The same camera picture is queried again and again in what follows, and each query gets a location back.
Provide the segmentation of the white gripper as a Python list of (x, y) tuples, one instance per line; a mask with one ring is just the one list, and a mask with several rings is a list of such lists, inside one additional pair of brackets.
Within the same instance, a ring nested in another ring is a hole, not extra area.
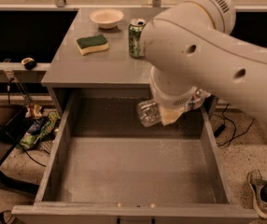
[(185, 106), (197, 88), (180, 77), (165, 73), (156, 67), (150, 69), (149, 85), (154, 101), (160, 107), (162, 125), (176, 122), (185, 112)]

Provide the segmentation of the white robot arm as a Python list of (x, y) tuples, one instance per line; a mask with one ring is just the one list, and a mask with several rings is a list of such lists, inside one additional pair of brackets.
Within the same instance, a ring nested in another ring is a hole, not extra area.
[(267, 124), (267, 49), (232, 37), (234, 24), (232, 0), (185, 0), (149, 21), (141, 43), (155, 102), (179, 108), (203, 89)]

